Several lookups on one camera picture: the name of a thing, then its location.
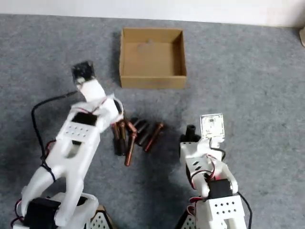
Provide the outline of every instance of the wire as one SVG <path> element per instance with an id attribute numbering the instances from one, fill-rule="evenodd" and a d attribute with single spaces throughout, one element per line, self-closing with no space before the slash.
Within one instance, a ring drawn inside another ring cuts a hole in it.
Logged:
<path id="1" fill-rule="evenodd" d="M 189 205 L 189 206 L 186 207 L 187 213 L 188 213 L 189 215 L 195 217 L 195 215 L 194 215 L 193 213 L 191 213 L 191 211 L 194 212 L 194 210 L 195 210 L 195 208 L 194 208 L 192 205 Z"/>
<path id="2" fill-rule="evenodd" d="M 252 209 L 250 207 L 250 204 L 246 200 L 246 198 L 240 192 L 237 192 L 237 194 L 240 195 L 240 197 L 243 199 L 244 203 L 247 205 L 247 207 L 249 209 L 250 216 L 249 216 L 248 229 L 251 229 L 251 226 L 252 226 L 252 214 L 253 214 L 252 213 Z"/>
<path id="3" fill-rule="evenodd" d="M 210 149 L 222 152 L 223 155 L 221 157 L 221 160 L 223 161 L 227 153 L 223 149 L 213 148 L 211 143 L 212 143 L 212 138 L 210 138 L 210 143 L 209 143 Z"/>
<path id="4" fill-rule="evenodd" d="M 41 101 L 40 103 L 36 104 L 33 108 L 32 108 L 32 111 L 31 111 L 31 117 L 32 117 L 32 122 L 33 122 L 33 127 L 34 127 L 34 130 L 35 130 L 35 134 L 38 138 L 38 141 L 39 141 L 39 145 L 41 147 L 41 155 L 42 157 L 45 157 L 45 151 L 44 151 L 44 144 L 43 144 L 43 141 L 42 141 L 42 138 L 41 138 L 41 135 L 39 133 L 39 130 L 38 130 L 38 127 L 37 127 L 37 124 L 36 124 L 36 118 L 35 118 L 35 110 L 40 107 L 41 105 L 44 105 L 48 102 L 52 102 L 54 100 L 60 100 L 60 99 L 64 99 L 64 98 L 67 98 L 71 95 L 74 95 L 76 94 L 78 91 L 73 91 L 73 92 L 69 92 L 69 93 L 66 93 L 66 94 L 63 94 L 63 95 L 60 95 L 60 96 L 56 96 L 56 97 L 53 97 L 53 98 L 50 98 L 50 99 L 46 99 L 44 101 Z"/>
<path id="5" fill-rule="evenodd" d="M 20 222 L 23 222 L 23 217 L 17 217 L 15 219 L 13 219 L 11 222 L 10 222 L 10 227 L 13 228 L 14 226 L 14 222 L 16 222 L 17 220 L 19 220 Z"/>
<path id="6" fill-rule="evenodd" d="M 15 204 L 15 208 L 14 208 L 14 211 L 15 211 L 15 215 L 16 215 L 16 218 L 13 219 L 11 222 L 10 222 L 10 227 L 13 228 L 13 225 L 14 225 L 14 222 L 16 222 L 17 220 L 19 220 L 20 222 L 23 222 L 23 217 L 20 216 L 17 211 L 18 211 L 18 206 L 19 204 L 21 203 L 21 198 L 19 200 L 17 200 L 16 204 Z"/>
<path id="7" fill-rule="evenodd" d="M 52 139 L 51 141 L 49 141 L 47 144 L 46 144 L 46 147 L 45 147 L 45 151 L 46 151 L 46 157 L 48 157 L 49 153 L 50 153 L 50 145 L 52 143 L 56 142 L 56 139 Z"/>
<path id="8" fill-rule="evenodd" d="M 19 206 L 19 204 L 21 203 L 21 201 L 22 201 L 22 199 L 20 198 L 19 200 L 17 200 L 17 202 L 16 202 L 16 204 L 15 204 L 14 210 L 15 210 L 15 214 L 16 214 L 17 217 L 21 217 L 21 216 L 18 215 L 18 213 L 17 213 L 17 209 L 18 209 L 18 206 Z"/>
<path id="9" fill-rule="evenodd" d="M 42 160 L 42 163 L 41 163 L 41 167 L 45 168 L 52 176 L 53 178 L 53 181 L 55 182 L 56 181 L 56 178 L 55 178 L 55 175 L 52 173 L 52 169 L 47 165 L 46 163 L 46 158 L 47 158 L 47 155 L 46 155 L 46 151 L 45 151 L 45 148 L 44 148 L 44 144 L 43 144 L 43 140 L 42 140 L 42 137 L 39 133 L 39 130 L 38 130 L 38 127 L 37 127 L 37 123 L 36 123 L 36 118 L 35 118 L 35 110 L 40 107 L 41 105 L 44 105 L 48 102 L 52 102 L 52 101 L 55 101 L 55 100 L 60 100 L 60 99 L 64 99 L 64 98 L 67 98 L 71 95 L 74 95 L 76 94 L 78 91 L 73 91 L 73 92 L 68 92 L 66 94 L 63 94 L 63 95 L 59 95 L 59 96 L 56 96 L 56 97 L 53 97 L 53 98 L 49 98 L 49 99 L 46 99 L 44 101 L 41 101 L 40 103 L 36 104 L 33 108 L 32 108 L 32 111 L 31 111 L 31 117 L 32 117 L 32 122 L 33 122 L 33 127 L 34 127 L 34 130 L 35 130 L 35 134 L 38 138 L 38 142 L 39 142 L 39 145 L 41 147 L 41 160 Z"/>

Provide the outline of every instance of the open cardboard box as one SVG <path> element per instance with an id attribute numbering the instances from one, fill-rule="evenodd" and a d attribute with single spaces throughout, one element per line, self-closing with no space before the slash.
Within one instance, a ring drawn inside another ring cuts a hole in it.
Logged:
<path id="1" fill-rule="evenodd" d="M 184 88 L 183 31 L 124 28 L 121 35 L 120 77 L 123 88 Z"/>

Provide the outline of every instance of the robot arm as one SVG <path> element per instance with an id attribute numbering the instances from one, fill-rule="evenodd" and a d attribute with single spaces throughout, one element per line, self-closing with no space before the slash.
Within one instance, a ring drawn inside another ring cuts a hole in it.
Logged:
<path id="1" fill-rule="evenodd" d="M 54 218 L 56 226 L 67 228 L 75 214 L 82 212 L 86 215 L 83 220 L 92 217 L 98 206 L 94 196 L 82 194 L 83 181 L 102 133 L 110 124 L 123 119 L 123 107 L 114 95 L 106 96 L 102 86 L 93 77 L 92 64 L 84 62 L 74 67 L 74 79 L 86 102 L 72 106 L 66 121 L 56 136 L 56 142 L 46 158 L 46 164 L 51 168 L 55 179 L 66 178 L 66 193 L 58 194 L 54 200 L 60 201 L 56 208 Z M 51 173 L 39 167 L 31 178 L 29 184 L 22 191 L 21 212 L 27 221 L 30 203 L 39 198 L 53 183 Z M 86 204 L 78 206 L 80 197 L 87 199 Z"/>
<path id="2" fill-rule="evenodd" d="M 188 126 L 181 139 L 180 162 L 200 195 L 193 203 L 197 229 L 246 229 L 241 198 L 236 195 L 237 181 L 222 162 L 219 150 L 224 141 L 223 126 L 222 114 L 203 115 L 201 140 L 194 140 L 194 126 Z"/>

